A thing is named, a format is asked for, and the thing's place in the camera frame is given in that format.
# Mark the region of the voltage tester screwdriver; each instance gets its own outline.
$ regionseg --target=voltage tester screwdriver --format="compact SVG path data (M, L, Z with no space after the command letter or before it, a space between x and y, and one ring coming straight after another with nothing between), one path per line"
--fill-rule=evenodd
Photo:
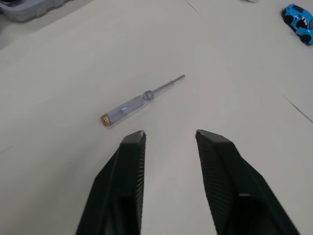
M117 108L107 112L101 117L101 120L105 126L111 126L112 124L116 123L123 117L127 116L131 112L135 111L136 109L143 106L145 103L147 103L150 100L153 100L155 98L155 95L160 93L166 88L169 88L175 84L178 80L181 80L184 78L185 75L180 76L179 78L170 81L163 86L156 88L153 91L146 91L144 94L136 96L135 98L127 101L126 103L118 106Z

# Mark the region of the white floor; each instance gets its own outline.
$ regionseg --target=white floor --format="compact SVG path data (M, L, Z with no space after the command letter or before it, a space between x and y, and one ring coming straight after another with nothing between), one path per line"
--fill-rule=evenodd
M147 133L143 235L215 234L197 129L224 135L313 233L313 47L287 0L75 0L0 17L0 234L74 234L123 137ZM297 4L313 11L313 2ZM184 81L111 128L131 97Z

